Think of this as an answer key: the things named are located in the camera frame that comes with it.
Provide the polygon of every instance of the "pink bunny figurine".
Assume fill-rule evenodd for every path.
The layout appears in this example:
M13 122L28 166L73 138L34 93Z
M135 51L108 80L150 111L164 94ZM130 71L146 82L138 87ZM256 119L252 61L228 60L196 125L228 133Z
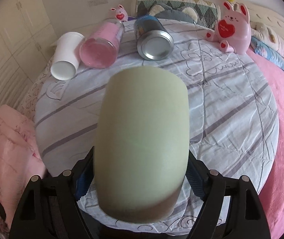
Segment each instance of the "pink bunny figurine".
M228 1L223 5L226 7L225 15L215 25L215 31L209 30L205 39L210 42L219 42L219 49L224 52L245 54L250 39L251 29L249 25L249 12L244 4L239 4L240 12L234 11Z
M115 9L115 8L111 8L111 11L115 12L115 17L122 21L122 22L127 22L128 21L128 13L126 12L126 10L124 9L124 7L122 5L119 4L119 8Z

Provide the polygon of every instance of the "pink jar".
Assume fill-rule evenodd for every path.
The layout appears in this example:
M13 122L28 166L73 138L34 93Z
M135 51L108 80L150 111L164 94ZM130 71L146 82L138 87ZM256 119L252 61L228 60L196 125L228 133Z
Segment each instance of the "pink jar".
M116 60L124 25L117 19L106 19L80 47L82 62L91 68L107 68Z

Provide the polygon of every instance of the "small pink bunny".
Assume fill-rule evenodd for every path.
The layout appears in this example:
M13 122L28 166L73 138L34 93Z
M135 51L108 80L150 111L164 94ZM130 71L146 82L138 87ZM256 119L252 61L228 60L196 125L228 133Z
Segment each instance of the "small pink bunny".
M205 39L220 42L219 49L224 53L245 54L251 39L248 9L244 4L239 4L241 12L234 11L228 1L223 5L227 9L224 17L216 23L215 31L206 33Z
M126 10L124 9L124 7L122 5L119 4L119 8L115 9L115 8L111 8L111 11L115 12L115 17L122 21L122 22L127 22L128 21L128 13L126 12Z

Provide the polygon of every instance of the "white cup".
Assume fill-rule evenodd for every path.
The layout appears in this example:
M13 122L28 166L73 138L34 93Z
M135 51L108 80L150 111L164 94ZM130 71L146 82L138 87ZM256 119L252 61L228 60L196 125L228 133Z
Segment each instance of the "white cup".
M75 73L81 62L79 49L84 36L77 32L63 34L57 41L51 74L58 80L69 80Z

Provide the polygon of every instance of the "electrical socket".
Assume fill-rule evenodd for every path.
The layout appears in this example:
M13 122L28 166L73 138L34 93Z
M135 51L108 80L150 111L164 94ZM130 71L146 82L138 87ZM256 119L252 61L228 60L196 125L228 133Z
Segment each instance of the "electrical socket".
M89 7L98 6L100 4L106 4L106 3L109 3L109 1L108 0L91 0L91 1L88 1Z

